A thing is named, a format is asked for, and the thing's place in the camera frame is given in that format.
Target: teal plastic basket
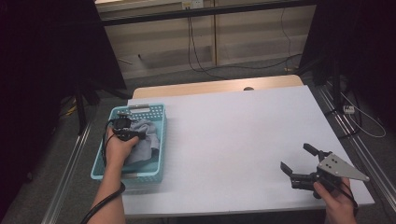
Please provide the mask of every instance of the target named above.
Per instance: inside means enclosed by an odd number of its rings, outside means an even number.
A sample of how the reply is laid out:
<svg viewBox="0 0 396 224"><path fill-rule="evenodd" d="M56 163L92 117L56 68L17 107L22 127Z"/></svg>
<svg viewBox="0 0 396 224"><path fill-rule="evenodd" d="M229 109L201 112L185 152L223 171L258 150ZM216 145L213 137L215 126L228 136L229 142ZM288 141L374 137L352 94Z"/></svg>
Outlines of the teal plastic basket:
<svg viewBox="0 0 396 224"><path fill-rule="evenodd" d="M126 186L139 184L158 184L163 180L163 157L165 149L166 115L164 104L150 105L129 105L118 106L111 110L108 119L116 119L119 113L128 114L130 119L148 119L154 123L157 129L157 136L160 140L158 155L153 156L148 161L134 162L124 165L121 179ZM96 159L92 167L91 178L102 180L105 166L101 154L102 142L96 154Z"/></svg>

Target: table surface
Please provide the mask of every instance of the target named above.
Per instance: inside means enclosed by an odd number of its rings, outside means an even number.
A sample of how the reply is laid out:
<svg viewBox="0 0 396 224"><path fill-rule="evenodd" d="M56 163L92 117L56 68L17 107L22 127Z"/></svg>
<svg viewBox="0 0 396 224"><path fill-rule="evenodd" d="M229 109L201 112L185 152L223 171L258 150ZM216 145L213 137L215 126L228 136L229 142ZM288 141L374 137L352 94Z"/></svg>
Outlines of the table surface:
<svg viewBox="0 0 396 224"><path fill-rule="evenodd" d="M279 88L282 82L286 88ZM255 91L241 91L246 86ZM127 217L323 208L311 191L290 187L280 162L299 174L314 172L318 158L303 150L309 143L350 163L310 90L296 76L143 88L136 93L128 104L164 103L168 126L163 182L145 193L125 192ZM360 205L374 203L361 181L352 180L352 190Z"/></svg>

